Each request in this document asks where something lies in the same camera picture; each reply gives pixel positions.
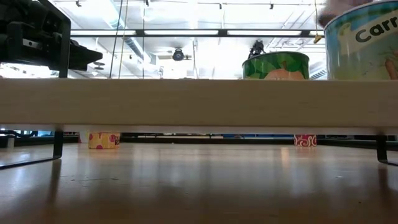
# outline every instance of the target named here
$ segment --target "ceiling light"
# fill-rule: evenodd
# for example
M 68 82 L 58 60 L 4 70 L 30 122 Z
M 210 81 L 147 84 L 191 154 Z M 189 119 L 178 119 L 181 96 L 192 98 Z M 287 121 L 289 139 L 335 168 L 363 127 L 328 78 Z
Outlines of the ceiling light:
M 228 35 L 300 35 L 299 30 L 228 30 Z
M 136 35 L 135 30 L 71 30 L 71 36 L 101 37 L 108 35 Z
M 317 34 L 316 30 L 310 31 L 310 36 L 316 36 L 316 34 Z M 319 30 L 318 35 L 325 35 L 325 33 L 323 31 Z
M 147 35 L 218 35 L 218 30 L 145 30 Z

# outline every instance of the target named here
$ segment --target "wooden floor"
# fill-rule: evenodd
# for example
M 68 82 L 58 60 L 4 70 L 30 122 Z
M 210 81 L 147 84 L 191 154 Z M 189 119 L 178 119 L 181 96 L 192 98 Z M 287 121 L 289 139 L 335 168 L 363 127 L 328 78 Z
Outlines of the wooden floor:
M 0 159 L 52 152 L 15 150 Z M 398 223 L 398 167 L 343 147 L 69 144 L 0 170 L 0 223 Z

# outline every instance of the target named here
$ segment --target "can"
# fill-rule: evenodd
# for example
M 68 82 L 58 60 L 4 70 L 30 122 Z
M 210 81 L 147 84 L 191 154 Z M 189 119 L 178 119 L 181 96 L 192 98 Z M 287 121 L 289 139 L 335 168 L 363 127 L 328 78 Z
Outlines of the can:
M 310 59 L 300 52 L 271 52 L 243 62 L 245 79 L 306 80 Z
M 398 1 L 358 6 L 325 27 L 328 79 L 398 79 Z

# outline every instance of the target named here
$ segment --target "green can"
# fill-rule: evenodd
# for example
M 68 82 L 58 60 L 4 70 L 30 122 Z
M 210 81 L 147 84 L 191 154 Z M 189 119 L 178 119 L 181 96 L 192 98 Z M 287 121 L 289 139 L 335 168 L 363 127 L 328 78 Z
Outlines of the green can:
M 299 52 L 272 52 L 243 62 L 245 79 L 307 80 L 310 58 Z

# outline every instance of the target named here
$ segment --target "security camera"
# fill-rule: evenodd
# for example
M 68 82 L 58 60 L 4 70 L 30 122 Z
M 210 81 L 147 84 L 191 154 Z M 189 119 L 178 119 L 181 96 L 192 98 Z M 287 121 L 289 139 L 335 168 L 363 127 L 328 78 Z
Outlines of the security camera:
M 182 49 L 175 49 L 175 52 L 173 54 L 173 60 L 175 61 L 184 60 L 184 53 L 182 53 Z

